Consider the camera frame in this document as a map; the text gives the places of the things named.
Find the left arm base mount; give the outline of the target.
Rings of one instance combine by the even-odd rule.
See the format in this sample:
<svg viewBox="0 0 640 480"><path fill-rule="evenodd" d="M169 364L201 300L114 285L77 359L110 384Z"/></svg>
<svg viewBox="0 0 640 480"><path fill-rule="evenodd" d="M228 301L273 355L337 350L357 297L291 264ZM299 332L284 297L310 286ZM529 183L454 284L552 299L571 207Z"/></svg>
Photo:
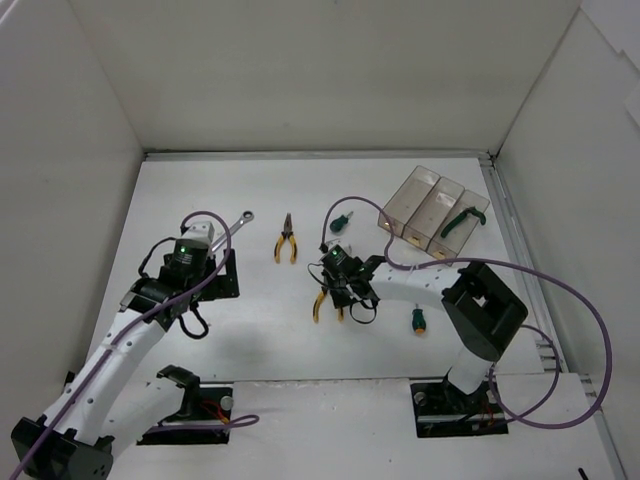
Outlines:
<svg viewBox="0 0 640 480"><path fill-rule="evenodd" d="M145 433L137 446L202 446L226 445L230 439L227 430L190 430L184 426L207 424L220 426L231 420L233 409L231 384L204 384L200 397L187 413L167 417L161 425L180 425L181 429Z"/></svg>

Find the green handled cutters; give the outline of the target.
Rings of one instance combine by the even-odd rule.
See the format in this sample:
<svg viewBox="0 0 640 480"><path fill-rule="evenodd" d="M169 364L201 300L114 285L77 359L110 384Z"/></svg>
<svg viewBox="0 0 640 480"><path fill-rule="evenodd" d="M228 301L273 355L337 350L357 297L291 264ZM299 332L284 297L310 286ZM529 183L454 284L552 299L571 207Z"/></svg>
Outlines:
<svg viewBox="0 0 640 480"><path fill-rule="evenodd" d="M487 222L486 215L478 210L476 207L468 207L462 210L457 216L455 216L451 221L449 221L442 229L440 233L441 238L446 238L452 230L457 228L463 221L465 221L469 216L475 217L481 225L485 225Z"/></svg>

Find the yellow pliers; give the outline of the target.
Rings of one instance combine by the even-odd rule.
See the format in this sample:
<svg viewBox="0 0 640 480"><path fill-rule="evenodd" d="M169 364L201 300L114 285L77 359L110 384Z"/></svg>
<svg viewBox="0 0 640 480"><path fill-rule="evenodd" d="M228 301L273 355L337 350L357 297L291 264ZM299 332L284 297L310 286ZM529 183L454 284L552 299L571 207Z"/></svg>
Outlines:
<svg viewBox="0 0 640 480"><path fill-rule="evenodd" d="M285 243L290 244L291 252L289 261L291 264L295 264L298 257L298 247L293 231L292 215L290 213L286 214L283 228L274 247L274 261L276 264L281 263L281 250Z"/></svg>
<svg viewBox="0 0 640 480"><path fill-rule="evenodd" d="M325 299L327 298L327 296L328 296L328 291L326 289L322 289L314 301L314 305L312 308L312 318L315 324L318 324L320 321L320 309ZM344 321L344 308L336 307L335 310L336 310L337 320L340 323L342 323Z"/></svg>

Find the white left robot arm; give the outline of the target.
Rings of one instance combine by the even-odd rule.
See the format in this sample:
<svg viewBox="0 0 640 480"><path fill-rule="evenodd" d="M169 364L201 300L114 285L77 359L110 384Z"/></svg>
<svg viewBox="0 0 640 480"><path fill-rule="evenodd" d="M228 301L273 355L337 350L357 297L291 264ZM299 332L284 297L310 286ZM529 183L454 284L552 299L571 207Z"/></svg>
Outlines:
<svg viewBox="0 0 640 480"><path fill-rule="evenodd" d="M11 433L20 460L13 478L104 479L116 459L165 420L191 418L201 401L200 379L169 365L129 399L131 376L174 323L203 302L239 295L232 236L253 218L246 212L220 237L218 215L188 215L157 277L140 276L125 294L102 343L37 419L22 418Z"/></svg>

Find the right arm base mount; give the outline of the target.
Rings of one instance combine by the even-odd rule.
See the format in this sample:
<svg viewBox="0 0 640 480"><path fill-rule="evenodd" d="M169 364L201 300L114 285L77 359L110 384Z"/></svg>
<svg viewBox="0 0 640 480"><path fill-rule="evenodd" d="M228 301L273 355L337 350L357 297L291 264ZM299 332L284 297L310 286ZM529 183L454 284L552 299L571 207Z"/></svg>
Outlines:
<svg viewBox="0 0 640 480"><path fill-rule="evenodd" d="M414 423L418 438L444 439L500 436L509 433L509 422L483 381L465 395L446 380L410 384Z"/></svg>

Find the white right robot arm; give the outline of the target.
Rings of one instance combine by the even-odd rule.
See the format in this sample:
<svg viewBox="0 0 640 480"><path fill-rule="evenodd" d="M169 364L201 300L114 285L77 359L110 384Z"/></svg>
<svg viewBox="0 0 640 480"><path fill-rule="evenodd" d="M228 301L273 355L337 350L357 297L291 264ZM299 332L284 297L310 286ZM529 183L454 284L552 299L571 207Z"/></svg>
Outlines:
<svg viewBox="0 0 640 480"><path fill-rule="evenodd" d="M359 305L375 313L382 301L440 307L463 348L442 381L445 405L464 412L474 405L491 366L503 356L528 309L488 263L470 260L419 269L393 267L381 255L363 261L336 244L325 247L318 280L338 311Z"/></svg>

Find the large silver ratchet wrench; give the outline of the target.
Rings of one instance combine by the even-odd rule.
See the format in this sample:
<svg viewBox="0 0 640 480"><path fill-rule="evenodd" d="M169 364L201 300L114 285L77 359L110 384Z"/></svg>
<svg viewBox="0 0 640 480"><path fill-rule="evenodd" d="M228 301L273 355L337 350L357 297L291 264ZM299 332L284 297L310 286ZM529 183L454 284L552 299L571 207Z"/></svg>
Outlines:
<svg viewBox="0 0 640 480"><path fill-rule="evenodd" d="M229 233L235 235L244 225L250 223L254 219L254 213L250 210L244 211L238 220L229 227ZM226 245L228 235L221 234L211 245L211 252L215 253Z"/></svg>

